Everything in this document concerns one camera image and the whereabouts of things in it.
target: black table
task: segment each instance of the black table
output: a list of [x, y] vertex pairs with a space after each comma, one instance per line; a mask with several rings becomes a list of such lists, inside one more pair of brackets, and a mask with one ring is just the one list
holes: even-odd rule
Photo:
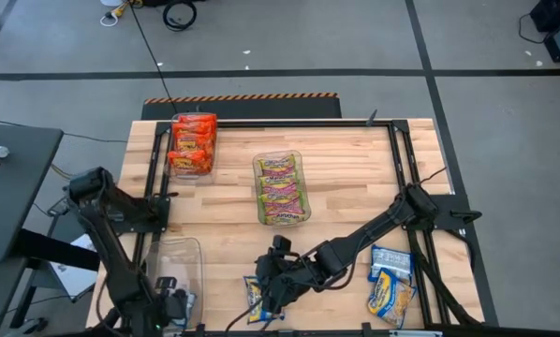
[[23, 229], [64, 133], [61, 130], [0, 125], [0, 315], [16, 291], [25, 268], [41, 260], [97, 270], [96, 253]]

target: packaged food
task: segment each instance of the packaged food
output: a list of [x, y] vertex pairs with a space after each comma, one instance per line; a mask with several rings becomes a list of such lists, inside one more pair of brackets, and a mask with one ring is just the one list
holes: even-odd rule
[[367, 279], [376, 282], [380, 270], [386, 268], [402, 282], [411, 285], [413, 276], [413, 256], [409, 253], [372, 245], [372, 263]]
[[170, 176], [196, 179], [214, 166], [216, 116], [212, 113], [181, 113], [173, 117], [174, 151], [168, 153]]
[[178, 116], [178, 122], [216, 122], [216, 117], [212, 113], [181, 113], [180, 116]]
[[304, 213], [277, 212], [265, 216], [265, 223], [269, 225], [293, 225], [307, 220]]
[[180, 122], [174, 123], [172, 132], [198, 133], [201, 135], [213, 136], [215, 131], [215, 122]]
[[415, 296], [417, 289], [401, 282], [386, 268], [380, 270], [367, 308], [388, 323], [400, 329], [405, 322], [406, 308]]
[[263, 225], [294, 225], [311, 216], [302, 157], [296, 151], [258, 154], [253, 158], [258, 219]]
[[293, 192], [287, 195], [268, 193], [261, 197], [266, 215], [274, 215], [280, 212], [293, 212], [303, 214], [301, 193]]
[[289, 187], [291, 184], [297, 183], [297, 173], [292, 172], [289, 174], [277, 175], [277, 176], [262, 176], [259, 177], [259, 183], [264, 191], [265, 188], [267, 187], [271, 187], [271, 188]]
[[264, 176], [278, 176], [294, 172], [295, 155], [289, 154], [278, 159], [259, 159]]
[[[253, 306], [261, 299], [261, 288], [259, 287], [258, 278], [256, 276], [244, 276], [244, 285], [246, 286], [246, 299], [249, 307]], [[262, 303], [258, 304], [247, 316], [247, 324], [267, 322], [273, 319], [284, 319], [284, 312], [274, 315], [268, 313], [262, 308]]]
[[212, 160], [205, 151], [168, 153], [169, 166], [176, 174], [203, 174], [212, 170]]
[[214, 153], [214, 140], [211, 135], [181, 133], [176, 135], [175, 138], [176, 151], [203, 150], [207, 154]]

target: blue snack bag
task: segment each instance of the blue snack bag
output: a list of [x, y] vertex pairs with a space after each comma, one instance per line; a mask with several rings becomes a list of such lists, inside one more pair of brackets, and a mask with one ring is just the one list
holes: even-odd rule
[[409, 253], [372, 245], [372, 262], [370, 263], [370, 273], [367, 280], [376, 282], [380, 270], [386, 268], [391, 271], [399, 280], [411, 285], [413, 275], [413, 256]]
[[401, 282], [386, 268], [380, 270], [376, 285], [367, 302], [370, 313], [400, 329], [405, 322], [405, 311], [417, 288]]
[[[261, 298], [261, 288], [259, 287], [258, 278], [256, 276], [244, 276], [244, 285], [246, 286], [246, 301], [249, 307], [255, 304]], [[284, 312], [274, 315], [268, 313], [262, 308], [262, 303], [258, 304], [247, 316], [246, 324], [267, 322], [273, 319], [284, 319]]]

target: snack bag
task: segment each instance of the snack bag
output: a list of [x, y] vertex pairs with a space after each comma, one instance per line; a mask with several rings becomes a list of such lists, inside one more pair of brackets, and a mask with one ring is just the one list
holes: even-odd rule
[[259, 159], [264, 176], [279, 176], [295, 171], [295, 155], [289, 154], [280, 159]]
[[292, 183], [297, 183], [297, 173], [292, 172], [284, 175], [276, 176], [262, 176], [259, 177], [259, 182], [261, 183], [261, 188], [273, 187], [273, 188], [284, 188]]
[[261, 197], [265, 215], [275, 215], [280, 212], [292, 212], [303, 214], [302, 200], [300, 192], [293, 192], [287, 195], [268, 193]]
[[399, 280], [411, 285], [411, 276], [413, 275], [413, 256], [411, 254], [382, 248], [374, 244], [372, 246], [372, 263], [367, 280], [376, 282], [382, 268], [388, 269]]
[[259, 182], [263, 193], [287, 195], [298, 190], [296, 172], [279, 176], [259, 177]]
[[305, 214], [297, 214], [294, 212], [276, 212], [272, 215], [265, 216], [267, 225], [292, 225], [305, 221]]
[[192, 152], [171, 151], [168, 153], [169, 165], [176, 174], [209, 173], [212, 170], [212, 160], [205, 151]]
[[199, 113], [199, 114], [180, 114], [178, 122], [216, 122], [217, 118], [212, 113]]
[[172, 123], [172, 132], [175, 135], [179, 132], [198, 133], [201, 135], [209, 135], [212, 138], [214, 131], [215, 122]]
[[[261, 299], [261, 288], [259, 287], [258, 278], [256, 276], [244, 276], [244, 285], [246, 286], [247, 305], [251, 307], [259, 299]], [[284, 312], [274, 315], [263, 310], [262, 304], [258, 304], [247, 316], [246, 324], [267, 322], [276, 318], [284, 319]]]
[[214, 140], [211, 135], [200, 135], [191, 133], [178, 133], [176, 138], [176, 151], [203, 150], [208, 155], [214, 153]]
[[367, 302], [370, 313], [400, 329], [405, 322], [405, 311], [417, 289], [401, 282], [386, 268], [380, 270], [377, 283]]

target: cable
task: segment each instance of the cable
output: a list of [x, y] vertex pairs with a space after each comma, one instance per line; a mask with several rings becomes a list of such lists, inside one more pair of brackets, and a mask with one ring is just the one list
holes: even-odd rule
[[59, 175], [60, 177], [64, 178], [64, 180], [69, 181], [70, 179], [72, 179], [72, 174], [65, 172], [64, 170], [62, 170], [61, 168], [59, 168], [57, 165], [55, 164], [51, 164], [51, 169], [53, 170], [53, 172], [55, 172], [57, 175]]
[[14, 126], [26, 126], [26, 125], [19, 125], [16, 123], [12, 123], [12, 122], [5, 122], [5, 121], [0, 121], [1, 124], [5, 124], [5, 125], [14, 125]]
[[169, 94], [168, 86], [166, 85], [166, 80], [164, 80], [164, 74], [162, 74], [161, 69], [159, 69], [159, 66], [157, 65], [157, 60], [155, 59], [155, 55], [153, 54], [153, 51], [151, 50], [151, 46], [149, 46], [149, 41], [147, 41], [147, 37], [145, 36], [145, 33], [142, 31], [142, 27], [140, 26], [140, 22], [139, 22], [139, 18], [137, 17], [137, 13], [135, 12], [134, 7], [132, 7], [132, 6], [129, 6], [129, 7], [130, 7], [130, 10], [132, 11], [132, 16], [134, 17], [134, 21], [137, 23], [137, 26], [139, 27], [140, 35], [142, 36], [142, 40], [145, 42], [145, 46], [147, 46], [147, 50], [149, 51], [149, 54], [151, 55], [151, 59], [153, 59], [155, 69], [157, 69], [157, 74], [159, 75], [159, 79], [161, 79], [161, 84], [163, 84], [164, 90], [166, 90], [166, 95], [168, 95], [169, 103], [171, 104], [172, 108], [174, 109], [174, 113], [178, 114], [178, 111], [176, 110], [176, 105], [174, 104], [173, 100], [171, 99], [171, 95]]
[[517, 29], [517, 35], [519, 35], [522, 39], [524, 39], [524, 40], [526, 40], [526, 41], [528, 41], [528, 42], [532, 42], [532, 43], [534, 43], [534, 44], [542, 44], [542, 43], [544, 43], [544, 41], [546, 41], [546, 39], [549, 38], [550, 34], [547, 34], [541, 41], [536, 41], [536, 40], [533, 40], [533, 39], [531, 39], [531, 38], [529, 38], [529, 37], [524, 37], [524, 36], [522, 35], [522, 20], [523, 20], [523, 18], [526, 18], [526, 17], [528, 17], [528, 16], [530, 16], [530, 13], [524, 14], [524, 15], [522, 15], [522, 16], [520, 17], [520, 19], [519, 19], [519, 24], [518, 24], [518, 29]]
[[[190, 18], [190, 20], [187, 23], [179, 23], [173, 18], [168, 18], [169, 10], [176, 5], [187, 6], [193, 12], [193, 16]], [[166, 8], [164, 8], [164, 12], [161, 15], [163, 17], [166, 28], [170, 29], [170, 31], [172, 32], [182, 32], [186, 28], [193, 25], [193, 23], [195, 23], [195, 20], [197, 19], [197, 8], [195, 7], [195, 5], [193, 5], [193, 2], [190, 0], [172, 0], [166, 5]]]
[[[284, 296], [287, 294], [287, 290], [288, 290], [288, 288], [285, 287], [284, 290], [282, 291], [282, 294], [280, 295], [280, 297], [278, 297], [278, 301], [276, 302], [276, 305], [274, 305], [274, 307], [273, 307], [272, 315], [273, 315], [273, 313], [275, 313], [275, 312], [278, 310], [278, 308], [280, 308], [280, 302], [282, 301], [282, 299], [284, 298]], [[275, 318], [271, 318], [270, 320], [268, 320], [267, 322], [265, 322], [265, 324], [263, 325], [263, 328], [261, 328], [261, 329], [259, 330], [259, 332], [265, 331], [265, 330], [270, 326], [270, 324], [272, 324], [272, 322], [273, 322], [274, 320], [275, 320]]]
[[96, 294], [96, 317], [99, 320], [99, 324], [105, 327], [109, 332], [113, 333], [118, 337], [126, 337], [123, 335], [122, 332], [117, 331], [116, 329], [110, 327], [105, 320], [103, 319], [103, 315], [101, 314], [101, 295], [103, 295], [103, 289], [105, 288], [105, 284], [108, 282], [108, 275], [105, 276], [103, 283], [101, 284], [101, 288], [99, 292]]
[[430, 177], [428, 177], [428, 178], [426, 178], [426, 179], [423, 179], [423, 180], [421, 180], [421, 181], [420, 181], [420, 182], [419, 182], [418, 184], [419, 184], [419, 185], [421, 185], [421, 184], [423, 184], [423, 183], [425, 183], [425, 182], [427, 182], [427, 181], [429, 181], [429, 180], [433, 179], [433, 177], [435, 177], [435, 176], [436, 176], [436, 174], [438, 174], [438, 173], [442, 172], [442, 171], [443, 171], [443, 170], [445, 170], [445, 169], [447, 169], [447, 167], [443, 167], [443, 168], [439, 169], [438, 171], [436, 171], [436, 172], [432, 173], [432, 174], [430, 175]]
[[226, 337], [228, 337], [228, 332], [230, 331], [230, 328], [232, 328], [233, 325], [236, 324], [236, 322], [238, 322], [239, 320], [241, 320], [241, 318], [245, 317], [247, 314], [249, 314], [253, 309], [255, 309], [260, 303], [263, 302], [263, 297], [267, 295], [267, 291], [261, 293], [261, 296], [259, 297], [259, 300], [256, 300], [255, 303], [253, 303], [247, 310], [244, 311], [244, 313], [240, 314], [238, 317], [234, 318], [226, 327], [226, 330], [224, 330], [224, 335]]
[[64, 132], [65, 136], [68, 137], [75, 137], [75, 138], [80, 138], [80, 139], [89, 139], [89, 140], [93, 140], [93, 141], [100, 141], [100, 142], [117, 142], [117, 143], [128, 143], [128, 140], [118, 140], [118, 139], [98, 139], [98, 138], [94, 138], [94, 137], [88, 137], [88, 136], [83, 136], [83, 135], [77, 135], [77, 134], [72, 134], [72, 133], [68, 133], [68, 132]]
[[[13, 125], [13, 126], [22, 126], [22, 127], [31, 127], [30, 125], [21, 125], [21, 124], [17, 124], [17, 123], [12, 123], [12, 122], [6, 122], [6, 121], [0, 121], [0, 124], [5, 124], [5, 125]], [[93, 140], [93, 141], [100, 141], [100, 142], [117, 142], [117, 143], [128, 143], [127, 140], [117, 140], [117, 139], [98, 139], [98, 138], [94, 138], [94, 137], [88, 137], [88, 136], [83, 136], [83, 135], [77, 135], [77, 134], [73, 134], [73, 133], [68, 133], [68, 132], [64, 132], [65, 136], [69, 136], [69, 137], [75, 137], [75, 138], [80, 138], [80, 139], [89, 139], [89, 140]]]
[[[89, 292], [90, 292], [90, 291], [85, 292], [84, 294], [78, 296], [75, 300], [79, 300], [79, 299], [82, 298], [84, 295], [88, 294]], [[48, 300], [57, 300], [57, 299], [62, 299], [62, 298], [68, 298], [68, 299], [69, 299], [70, 297], [69, 297], [68, 295], [53, 296], [53, 297], [50, 297], [50, 298], [47, 298], [47, 299], [43, 299], [43, 300], [36, 300], [36, 301], [30, 303], [30, 305], [39, 304], [39, 303], [42, 303], [42, 302], [48, 301]], [[14, 312], [14, 311], [18, 310], [18, 308], [19, 308], [19, 307], [16, 307], [16, 308], [14, 308], [14, 309], [8, 310], [8, 311], [6, 311], [6, 312], [0, 314], [0, 317], [3, 317], [3, 316], [5, 316], [5, 315], [7, 315], [7, 314], [9, 314], [9, 313], [11, 313], [11, 312]]]
[[40, 208], [35, 202], [33, 202], [33, 206], [35, 206], [40, 212], [42, 212], [43, 214], [45, 214], [45, 216], [51, 217], [50, 215], [47, 214], [47, 212], [43, 211], [43, 209]]

